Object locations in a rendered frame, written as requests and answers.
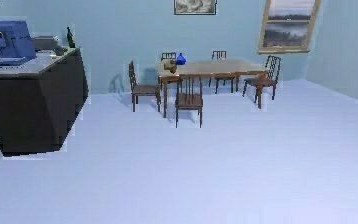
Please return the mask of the brown wooden chair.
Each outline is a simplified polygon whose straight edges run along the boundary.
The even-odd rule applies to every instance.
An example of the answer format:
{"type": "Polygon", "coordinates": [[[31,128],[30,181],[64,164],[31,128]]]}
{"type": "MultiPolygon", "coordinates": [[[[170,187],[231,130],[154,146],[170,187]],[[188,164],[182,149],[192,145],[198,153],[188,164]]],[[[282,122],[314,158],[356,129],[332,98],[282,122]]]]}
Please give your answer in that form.
{"type": "MultiPolygon", "coordinates": [[[[211,55],[212,61],[225,60],[227,58],[226,50],[213,50],[211,55]]],[[[227,81],[230,82],[230,92],[233,92],[233,85],[235,77],[230,73],[220,73],[216,74],[213,78],[209,79],[208,86],[211,86],[211,81],[215,80],[215,93],[218,93],[219,82],[223,81],[223,84],[226,84],[227,81]]]]}
{"type": "Polygon", "coordinates": [[[175,126],[178,126],[180,110],[196,110],[199,115],[199,127],[203,124],[203,85],[198,75],[180,75],[179,81],[185,83],[185,90],[177,87],[175,98],[175,126]]]}
{"type": "Polygon", "coordinates": [[[176,61],[177,56],[175,52],[164,52],[161,54],[161,62],[164,64],[164,61],[167,59],[173,59],[176,61]]]}
{"type": "Polygon", "coordinates": [[[160,110],[161,105],[161,95],[160,95],[160,87],[158,85],[144,85],[138,84],[136,80],[136,73],[134,62],[131,61],[129,63],[129,81],[131,88],[131,101],[132,101],[132,111],[136,111],[136,105],[139,102],[140,96],[154,96],[157,101],[157,110],[160,110]]]}
{"type": "MultiPolygon", "coordinates": [[[[275,98],[276,86],[279,80],[280,69],[281,69],[281,58],[278,56],[269,55],[266,59],[265,68],[267,74],[263,81],[264,87],[272,88],[272,99],[275,98]]],[[[245,95],[247,86],[258,87],[260,84],[260,78],[246,78],[244,80],[244,88],[242,95],[245,95]]]]}

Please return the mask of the dark green bottle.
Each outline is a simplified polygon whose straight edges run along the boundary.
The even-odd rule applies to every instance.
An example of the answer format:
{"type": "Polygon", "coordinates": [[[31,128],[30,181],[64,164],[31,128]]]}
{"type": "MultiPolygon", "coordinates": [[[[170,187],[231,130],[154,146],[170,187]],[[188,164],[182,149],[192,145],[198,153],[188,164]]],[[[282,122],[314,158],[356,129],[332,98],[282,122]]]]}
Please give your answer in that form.
{"type": "Polygon", "coordinates": [[[67,27],[67,41],[68,41],[68,44],[69,44],[69,47],[70,48],[75,48],[75,42],[73,40],[73,34],[70,30],[70,27],[67,27]]]}

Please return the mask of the tan brown lumpy object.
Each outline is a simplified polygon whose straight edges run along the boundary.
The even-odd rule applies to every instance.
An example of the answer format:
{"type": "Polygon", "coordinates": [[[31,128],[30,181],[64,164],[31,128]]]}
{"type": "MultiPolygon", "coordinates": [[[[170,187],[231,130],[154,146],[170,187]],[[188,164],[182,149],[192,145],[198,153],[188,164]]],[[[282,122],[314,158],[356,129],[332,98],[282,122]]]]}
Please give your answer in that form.
{"type": "Polygon", "coordinates": [[[167,59],[164,61],[164,69],[170,71],[172,74],[174,74],[177,70],[177,64],[176,61],[173,59],[167,59]]]}

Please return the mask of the brown wooden dining table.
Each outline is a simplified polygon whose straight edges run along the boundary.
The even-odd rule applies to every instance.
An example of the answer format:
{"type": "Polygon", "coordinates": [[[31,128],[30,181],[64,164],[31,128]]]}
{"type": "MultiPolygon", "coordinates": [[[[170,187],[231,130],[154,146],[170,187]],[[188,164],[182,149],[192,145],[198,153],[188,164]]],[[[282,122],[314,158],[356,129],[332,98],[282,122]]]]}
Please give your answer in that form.
{"type": "Polygon", "coordinates": [[[254,64],[243,59],[226,59],[226,60],[207,60],[187,62],[185,65],[178,65],[176,72],[171,73],[164,69],[164,62],[159,62],[156,65],[159,81],[163,87],[164,101],[163,101],[163,117],[167,114],[167,82],[178,81],[182,75],[189,75],[195,78],[214,78],[214,77],[234,77],[235,84],[233,89],[235,91],[239,88],[240,77],[243,75],[258,75],[263,81],[267,70],[264,66],[254,64]]]}

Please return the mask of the wooden framed window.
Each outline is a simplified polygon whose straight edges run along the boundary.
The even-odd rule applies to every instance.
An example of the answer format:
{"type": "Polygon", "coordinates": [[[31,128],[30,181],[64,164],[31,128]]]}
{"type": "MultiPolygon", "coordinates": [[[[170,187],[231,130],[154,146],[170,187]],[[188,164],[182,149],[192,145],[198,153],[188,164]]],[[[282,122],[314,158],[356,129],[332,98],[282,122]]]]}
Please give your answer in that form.
{"type": "Polygon", "coordinates": [[[307,53],[321,0],[266,0],[259,54],[307,53]]]}

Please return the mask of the dark kitchen counter cabinet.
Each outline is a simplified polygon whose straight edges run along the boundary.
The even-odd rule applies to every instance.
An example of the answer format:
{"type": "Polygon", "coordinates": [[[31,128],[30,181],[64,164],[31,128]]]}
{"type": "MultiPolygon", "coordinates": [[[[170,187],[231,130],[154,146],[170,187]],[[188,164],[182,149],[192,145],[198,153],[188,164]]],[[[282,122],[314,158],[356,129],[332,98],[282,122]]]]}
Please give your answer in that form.
{"type": "Polygon", "coordinates": [[[37,72],[0,73],[3,156],[60,150],[87,97],[87,79],[78,48],[37,72]]]}

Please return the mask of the grey toaster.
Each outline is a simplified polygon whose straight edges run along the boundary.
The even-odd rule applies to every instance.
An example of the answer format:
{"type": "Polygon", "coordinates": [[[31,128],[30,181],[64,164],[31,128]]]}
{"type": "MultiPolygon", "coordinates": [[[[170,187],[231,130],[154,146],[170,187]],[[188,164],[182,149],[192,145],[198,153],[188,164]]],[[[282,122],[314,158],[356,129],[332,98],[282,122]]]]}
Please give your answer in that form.
{"type": "Polygon", "coordinates": [[[33,37],[32,42],[36,52],[42,50],[53,51],[57,56],[64,54],[63,48],[53,36],[38,36],[33,37]]]}

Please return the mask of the blue coffee machine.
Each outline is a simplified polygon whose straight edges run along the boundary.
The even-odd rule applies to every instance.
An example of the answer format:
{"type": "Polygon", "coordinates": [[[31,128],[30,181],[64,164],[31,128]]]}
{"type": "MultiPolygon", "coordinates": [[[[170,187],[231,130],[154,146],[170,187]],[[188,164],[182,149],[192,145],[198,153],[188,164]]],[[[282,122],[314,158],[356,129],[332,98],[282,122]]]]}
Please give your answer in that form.
{"type": "Polygon", "coordinates": [[[0,21],[0,66],[19,66],[36,58],[25,21],[0,21]]]}

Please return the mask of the framed grey wall picture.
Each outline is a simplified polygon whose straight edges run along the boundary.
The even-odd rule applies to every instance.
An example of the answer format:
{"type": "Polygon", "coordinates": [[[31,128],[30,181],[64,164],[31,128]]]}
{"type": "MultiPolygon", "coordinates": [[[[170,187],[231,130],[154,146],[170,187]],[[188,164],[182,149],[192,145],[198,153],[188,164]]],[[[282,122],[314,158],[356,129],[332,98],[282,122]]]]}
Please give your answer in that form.
{"type": "Polygon", "coordinates": [[[174,0],[175,15],[215,15],[217,0],[174,0]]]}

